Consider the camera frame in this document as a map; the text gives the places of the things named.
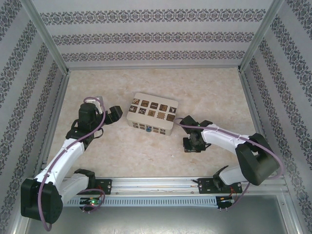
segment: wall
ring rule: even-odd
[[[272,0],[33,0],[69,68],[240,64]]]
[[[63,74],[18,0],[0,0],[0,234],[32,177]]]
[[[283,3],[245,71],[265,137],[284,159],[305,233],[312,232],[311,3]]]

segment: white arm segment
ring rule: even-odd
[[[70,145],[73,143],[75,139],[68,139],[65,140],[62,148],[58,152],[58,154],[54,157],[54,159],[49,163],[49,165],[40,173],[38,174],[35,179],[37,179],[38,182],[42,182],[44,175],[48,171],[49,167],[53,163],[53,161],[56,159],[56,157]],[[54,165],[52,171],[50,172],[49,177],[47,177],[46,184],[49,182],[52,182],[53,185],[56,186],[57,190],[60,191],[61,183],[63,182],[66,174],[68,173],[69,169],[72,167],[74,162],[79,158],[80,155],[82,155],[84,152],[84,145],[82,142],[77,142],[75,145],[73,145],[70,149],[65,152],[62,157],[56,162]]]
[[[89,178],[83,174],[74,174],[60,186],[59,194],[62,196],[63,204],[66,204],[72,197],[88,187]]]
[[[209,127],[219,128],[215,124],[211,124],[209,125]],[[238,146],[238,144],[245,143],[244,140],[237,139],[232,136],[227,136],[223,133],[212,131],[212,130],[203,130],[201,132],[201,135],[206,143],[218,145],[221,148],[226,149],[235,155],[236,155],[235,148]],[[249,139],[248,135],[240,135],[240,136]],[[219,177],[226,185],[231,185],[233,183],[247,181],[247,179],[243,176],[242,171],[239,166],[225,168],[223,171],[220,172]]]

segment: wire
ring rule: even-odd
[[[98,98],[96,97],[86,97],[83,102],[85,103],[86,100],[88,99],[93,99],[93,100],[96,100],[100,103],[100,106],[103,108],[103,119],[101,121],[101,123],[98,125],[97,128],[95,128],[92,132],[88,133],[87,135],[85,136],[82,136],[81,138],[79,138],[78,140],[75,140],[73,143],[71,143],[69,146],[67,146],[57,157],[56,159],[53,161],[53,163],[51,164],[51,166],[49,167],[48,171],[46,172],[46,174],[44,175],[44,178],[40,184],[40,188],[39,188],[39,192],[38,192],[38,210],[39,210],[39,215],[40,215],[40,219],[42,221],[42,224],[43,224],[43,227],[46,231],[50,231],[52,229],[52,224],[49,224],[49,227],[47,226],[47,223],[45,222],[45,218],[44,218],[44,214],[43,214],[43,210],[42,210],[42,203],[41,203],[41,196],[42,196],[42,190],[43,190],[43,186],[47,180],[47,177],[49,176],[49,173],[51,172],[52,168],[55,166],[56,162],[62,157],[62,155],[68,150],[70,149],[70,147],[72,147],[73,145],[75,145],[76,143],[82,141],[83,139],[91,136],[92,134],[94,134],[98,129],[101,128],[101,126],[103,125],[104,121],[105,121],[105,117],[106,117],[106,111],[105,111],[105,107],[104,107],[104,104],[101,100],[99,100]]]
[[[239,134],[234,134],[234,133],[231,133],[231,132],[226,131],[226,130],[224,130],[224,129],[214,128],[214,127],[209,127],[209,126],[207,126],[207,127],[202,127],[202,126],[183,125],[183,124],[180,124],[180,123],[177,122],[177,120],[179,120],[179,119],[183,119],[183,118],[175,118],[175,119],[174,119],[174,123],[177,124],[177,125],[179,125],[179,126],[181,126],[182,128],[206,129],[206,130],[217,131],[217,132],[223,133],[223,134],[225,134],[225,135],[228,135],[228,136],[231,136],[231,137],[235,137],[235,138],[237,138],[237,139],[244,140],[244,141],[246,141],[246,142],[248,142],[248,143],[250,143],[250,144],[252,144],[252,145],[254,145],[254,146],[259,147],[260,149],[262,149],[262,150],[266,151],[267,153],[269,153],[270,155],[272,155],[272,156],[274,157],[274,159],[278,162],[279,167],[280,167],[280,170],[279,170],[278,174],[277,174],[277,175],[274,175],[274,176],[271,176],[271,177],[269,177],[268,179],[276,179],[276,178],[280,177],[282,174],[284,174],[284,165],[283,165],[282,161],[279,159],[279,157],[278,157],[276,154],[274,154],[271,150],[267,149],[266,147],[264,147],[264,146],[262,146],[262,145],[260,145],[260,144],[258,144],[258,143],[256,143],[256,142],[254,142],[254,141],[252,141],[252,140],[249,140],[249,139],[247,139],[247,138],[245,138],[245,137],[242,137],[242,136],[239,135]],[[242,194],[239,196],[239,198],[236,199],[236,200],[234,201],[234,203],[232,204],[232,206],[230,206],[229,208],[231,208],[231,207],[233,207],[234,205],[236,205],[236,204],[242,199],[243,195],[247,192],[249,186],[250,186],[250,182],[248,182],[248,184],[247,184],[245,190],[242,192]]]
[[[237,192],[231,187],[231,192],[233,194],[233,192],[235,193],[235,199],[237,199]]]

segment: robotic arm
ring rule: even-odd
[[[102,97],[95,99],[86,99],[85,103],[80,106],[78,119],[76,119],[71,130],[66,135],[66,140],[49,165],[39,173],[34,179],[26,179],[21,185],[21,215],[24,217],[42,220],[39,215],[38,196],[41,183],[45,175],[48,177],[44,182],[41,193],[41,206],[46,222],[52,224],[59,218],[64,203],[67,203],[73,196],[84,189],[93,189],[95,186],[95,173],[79,169],[75,174],[63,182],[66,174],[74,162],[88,148],[89,144],[96,138],[103,135],[102,126],[118,121],[122,116],[120,106],[110,108],[111,113],[105,112],[100,102],[103,103]],[[102,131],[98,137],[90,134],[94,130]],[[90,134],[88,137],[76,142],[83,136]]]
[[[238,135],[219,128],[207,120],[198,123],[191,116],[183,118],[179,125],[190,135],[189,138],[183,139],[185,152],[199,153],[205,151],[211,144],[215,144],[237,156],[239,166],[225,166],[214,174],[214,185],[220,191],[226,185],[243,181],[260,185],[279,168],[276,159],[262,149],[272,151],[265,138],[258,133],[252,136]]]

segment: decorative border pattern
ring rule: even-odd
[[[242,59],[245,51],[135,51],[62,54],[65,62],[116,60]]]
[[[5,96],[7,96],[7,92],[10,90],[12,81],[15,79],[17,71],[20,69],[21,62],[23,62],[36,33],[36,27],[30,20],[24,29],[16,47],[14,48],[11,57],[6,63],[6,67],[4,67],[1,73],[0,108],[2,107],[1,103],[4,102]]]
[[[11,23],[21,10],[22,5],[19,0],[7,0],[0,10],[0,41],[8,31]]]
[[[131,22],[260,22],[265,9],[166,9],[41,13],[46,25]]]
[[[57,94],[55,96],[55,99],[53,101],[53,107],[52,107],[52,111],[50,113],[50,116],[49,116],[49,121],[48,121],[48,124],[47,124],[47,127],[45,129],[45,132],[44,132],[44,135],[43,135],[43,139],[42,139],[42,143],[41,143],[41,146],[40,146],[40,150],[39,150],[39,153],[38,153],[38,156],[37,156],[37,160],[36,160],[36,164],[35,164],[35,167],[34,167],[34,171],[33,171],[33,176],[32,177],[35,177],[35,173],[36,173],[36,169],[38,167],[38,163],[39,163],[39,158],[40,158],[40,155],[41,155],[41,151],[43,149],[43,144],[44,144],[44,141],[45,141],[45,137],[47,136],[47,133],[48,133],[48,129],[49,129],[49,125],[50,125],[50,120],[52,119],[52,114],[53,114],[53,111],[54,111],[54,107],[55,107],[55,104],[57,102],[57,99],[58,99],[58,96],[59,96],[59,90],[61,88],[61,85],[63,84],[63,79],[66,75],[62,75],[61,79],[60,79],[60,82],[59,82],[59,85],[58,85],[58,90],[57,90]]]
[[[6,192],[7,196],[5,197],[4,202],[3,202],[4,205],[1,207],[0,233],[5,233],[6,231],[5,229],[8,226],[8,222],[11,217],[11,211],[13,210],[13,207],[16,201],[16,196],[19,194],[19,189],[20,189],[20,185],[22,183],[22,179],[24,176],[24,171],[26,169],[28,159],[31,155],[32,146],[33,146],[33,143],[35,142],[35,138],[36,138],[36,135],[37,135],[40,123],[41,123],[44,109],[45,109],[46,103],[48,102],[50,91],[53,86],[53,82],[55,80],[58,69],[59,68],[56,62],[53,61],[51,69],[49,71],[49,75],[47,77],[44,88],[42,90],[39,101],[37,103],[37,108],[33,116],[33,121],[31,122],[30,127],[28,129],[27,138],[25,139],[25,143],[23,144],[23,150],[20,152],[18,163],[16,165],[16,168],[14,169],[14,175],[12,176],[12,181],[10,182],[9,189]]]
[[[302,90],[308,97],[308,101],[312,102],[312,74],[307,66],[307,63],[300,55],[300,51],[295,45],[292,37],[285,28],[280,17],[275,17],[271,24],[275,37],[278,39],[284,54],[287,56],[288,62],[291,65],[293,72],[297,75]]]
[[[307,0],[287,0],[288,6],[297,16],[297,19],[307,31],[309,38],[312,40],[312,7]]]
[[[43,43],[37,54],[33,67],[26,79],[20,97],[16,103],[12,118],[9,120],[8,126],[6,127],[7,131],[4,132],[2,140],[0,141],[0,175],[2,175],[2,169],[5,167],[5,161],[10,155],[12,143],[14,142],[17,131],[20,128],[21,121],[24,117],[25,111],[48,53],[49,50]]]
[[[290,119],[293,129],[295,130],[298,142],[300,142],[300,147],[304,151],[303,154],[306,157],[306,161],[310,165],[310,170],[312,170],[312,139],[310,138],[310,134],[307,133],[308,129],[305,126],[304,121],[301,120],[301,115],[298,113],[296,103],[293,100],[287,83],[284,80],[273,53],[265,39],[260,43],[259,49],[273,78],[279,96],[284,104],[288,118]],[[263,91],[268,92],[266,86],[262,86],[261,88]]]
[[[285,138],[285,135],[283,133],[283,128],[281,127],[281,123],[279,121],[278,115],[276,114],[275,108],[272,104],[272,99],[270,98],[270,95],[266,90],[262,90],[262,87],[265,86],[265,84],[264,84],[259,66],[254,57],[250,61],[249,66],[251,68],[254,78],[258,81],[258,88],[261,94],[261,99],[263,100],[263,104],[265,106],[267,115],[271,122],[271,127],[274,131],[277,145],[280,149],[282,158],[284,159],[284,163],[286,164],[286,170],[288,171],[292,185],[294,186],[294,191],[296,192],[296,197],[299,201],[299,206],[301,207],[302,215],[305,217],[305,221],[307,223],[307,227],[309,231],[312,232],[312,213],[311,213],[312,207],[311,207],[311,201],[309,201],[309,195],[305,191],[305,186],[302,185],[303,180],[300,176],[299,169],[294,162],[293,154],[290,151],[287,139]],[[248,83],[250,92],[252,94],[253,101],[256,106],[256,100],[253,96],[252,89],[251,89],[248,79],[247,79],[247,83]],[[263,132],[265,134],[265,128],[264,128],[263,122],[261,121],[260,113],[257,107],[256,107],[256,110],[257,110],[257,113],[261,122]]]
[[[53,36],[56,45],[169,43],[169,42],[251,42],[254,33],[244,32],[171,32],[110,33]]]

